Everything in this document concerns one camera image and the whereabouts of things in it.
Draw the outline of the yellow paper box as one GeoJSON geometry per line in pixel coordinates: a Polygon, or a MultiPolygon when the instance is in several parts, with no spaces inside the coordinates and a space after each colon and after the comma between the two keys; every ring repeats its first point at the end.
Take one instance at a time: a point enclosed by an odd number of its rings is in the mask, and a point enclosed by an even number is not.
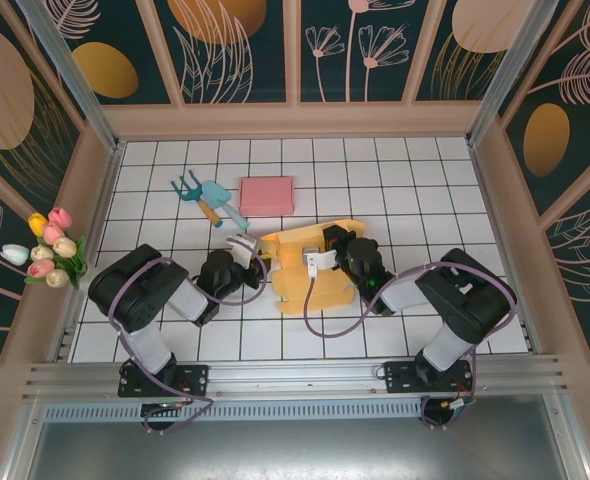
{"type": "MultiPolygon", "coordinates": [[[[279,310],[287,315],[302,316],[306,294],[311,279],[304,263],[304,249],[317,248],[321,253],[324,246],[323,229],[337,225],[344,230],[354,231],[358,237],[366,232],[366,225],[352,219],[308,225],[264,235],[260,239],[260,250],[267,253],[279,268],[271,267],[272,285],[282,301],[279,310]]],[[[307,312],[340,307],[352,302],[355,288],[340,269],[318,270],[314,289],[307,312]]]]}

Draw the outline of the pink paper box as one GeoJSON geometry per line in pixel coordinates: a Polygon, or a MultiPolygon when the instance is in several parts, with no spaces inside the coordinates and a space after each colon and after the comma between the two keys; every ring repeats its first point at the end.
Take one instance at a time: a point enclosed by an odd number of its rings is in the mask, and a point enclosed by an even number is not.
{"type": "Polygon", "coordinates": [[[293,215],[294,203],[292,177],[260,176],[240,180],[238,206],[245,217],[293,215]]]}

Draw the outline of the light blue toy shovel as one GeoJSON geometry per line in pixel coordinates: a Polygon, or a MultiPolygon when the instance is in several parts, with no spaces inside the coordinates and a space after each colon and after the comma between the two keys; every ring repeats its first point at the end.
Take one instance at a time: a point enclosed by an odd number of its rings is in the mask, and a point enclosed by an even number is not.
{"type": "Polygon", "coordinates": [[[206,203],[211,209],[223,209],[242,231],[248,229],[248,221],[229,204],[232,199],[232,194],[224,187],[214,181],[205,181],[202,184],[202,193],[206,203]]]}

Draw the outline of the white ribbed vase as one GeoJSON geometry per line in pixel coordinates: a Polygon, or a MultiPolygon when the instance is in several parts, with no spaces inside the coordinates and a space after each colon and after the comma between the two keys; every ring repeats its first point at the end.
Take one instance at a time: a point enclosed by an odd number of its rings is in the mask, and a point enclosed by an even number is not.
{"type": "Polygon", "coordinates": [[[87,267],[86,273],[83,276],[81,276],[78,281],[79,291],[82,294],[84,294],[84,295],[88,294],[90,285],[93,282],[93,280],[97,274],[98,274],[98,270],[96,267],[94,267],[94,266],[87,267]]]}

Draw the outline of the green tulip leaves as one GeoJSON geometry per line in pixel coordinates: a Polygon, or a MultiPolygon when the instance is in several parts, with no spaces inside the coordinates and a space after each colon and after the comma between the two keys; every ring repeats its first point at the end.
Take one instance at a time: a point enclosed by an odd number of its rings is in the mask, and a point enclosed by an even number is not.
{"type": "Polygon", "coordinates": [[[75,289],[78,289],[78,281],[81,276],[83,276],[87,271],[87,260],[85,258],[85,247],[86,247],[86,238],[84,236],[79,237],[77,240],[71,239],[76,242],[77,244],[77,253],[74,257],[63,259],[63,263],[66,267],[67,272],[69,273],[69,279],[71,284],[75,289]]]}

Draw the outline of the grey metal sheet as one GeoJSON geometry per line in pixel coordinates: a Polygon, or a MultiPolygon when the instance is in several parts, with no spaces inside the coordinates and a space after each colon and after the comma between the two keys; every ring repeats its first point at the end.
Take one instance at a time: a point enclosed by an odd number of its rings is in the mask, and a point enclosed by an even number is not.
{"type": "Polygon", "coordinates": [[[49,424],[29,480],[584,480],[543,424],[431,431],[413,419],[49,424]]]}

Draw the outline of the white artificial tulip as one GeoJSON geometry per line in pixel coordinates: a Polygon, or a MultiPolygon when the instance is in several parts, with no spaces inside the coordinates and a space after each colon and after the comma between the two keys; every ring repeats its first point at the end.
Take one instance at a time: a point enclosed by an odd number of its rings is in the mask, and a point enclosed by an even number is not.
{"type": "Polygon", "coordinates": [[[24,265],[29,256],[28,248],[18,244],[5,244],[1,248],[1,257],[14,266],[24,265]]]}

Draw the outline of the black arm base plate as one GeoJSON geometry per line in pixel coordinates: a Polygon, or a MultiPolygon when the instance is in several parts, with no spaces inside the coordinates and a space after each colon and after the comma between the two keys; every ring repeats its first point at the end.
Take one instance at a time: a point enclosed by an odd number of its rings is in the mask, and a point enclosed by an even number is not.
{"type": "Polygon", "coordinates": [[[413,361],[388,361],[382,364],[383,379],[388,393],[456,393],[468,391],[473,385],[471,364],[458,360],[449,370],[429,383],[415,372],[413,361]]]}
{"type": "Polygon", "coordinates": [[[154,377],[164,385],[162,388],[153,382],[131,360],[124,362],[119,369],[120,380],[117,395],[120,398],[149,398],[170,396],[169,388],[183,393],[203,397],[206,395],[209,367],[207,365],[170,364],[162,368],[154,377]]]}

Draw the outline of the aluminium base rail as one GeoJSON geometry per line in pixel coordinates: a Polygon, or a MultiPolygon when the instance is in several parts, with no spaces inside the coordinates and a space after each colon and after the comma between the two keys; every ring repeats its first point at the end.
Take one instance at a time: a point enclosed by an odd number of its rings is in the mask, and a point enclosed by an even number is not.
{"type": "MultiPolygon", "coordinates": [[[[218,401],[380,398],[386,395],[381,359],[216,361],[206,396],[218,401]]],[[[116,401],[117,363],[43,363],[29,367],[21,398],[43,402],[116,401]]],[[[567,389],[553,355],[482,355],[475,394],[513,396],[567,389]]]]}

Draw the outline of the aluminium side rail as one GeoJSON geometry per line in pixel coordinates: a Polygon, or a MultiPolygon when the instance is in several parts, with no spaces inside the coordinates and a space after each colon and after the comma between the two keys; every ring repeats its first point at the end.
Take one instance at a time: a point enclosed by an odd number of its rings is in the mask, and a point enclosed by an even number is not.
{"type": "MultiPolygon", "coordinates": [[[[125,143],[119,142],[107,156],[103,173],[99,178],[94,203],[88,216],[88,225],[84,229],[86,254],[90,260],[90,269],[95,268],[99,256],[98,251],[104,237],[106,217],[110,210],[113,188],[119,176],[124,151],[125,143]]],[[[50,352],[51,363],[65,363],[73,356],[76,329],[83,318],[86,302],[86,295],[81,290],[71,289],[66,294],[58,320],[60,333],[54,340],[50,352]]]]}

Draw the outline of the aluminium frame post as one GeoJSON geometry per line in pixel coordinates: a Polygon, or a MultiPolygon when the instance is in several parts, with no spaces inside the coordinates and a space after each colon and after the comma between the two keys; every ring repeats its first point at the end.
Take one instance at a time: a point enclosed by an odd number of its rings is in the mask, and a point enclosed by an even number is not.
{"type": "Polygon", "coordinates": [[[524,69],[549,25],[559,0],[534,0],[504,55],[466,133],[467,145],[475,149],[495,119],[499,108],[524,69]]]}
{"type": "Polygon", "coordinates": [[[16,2],[29,25],[33,27],[49,58],[62,74],[64,82],[68,85],[101,143],[109,151],[114,152],[119,145],[119,138],[110,126],[71,50],[57,31],[46,7],[41,0],[16,0],[16,2]]]}

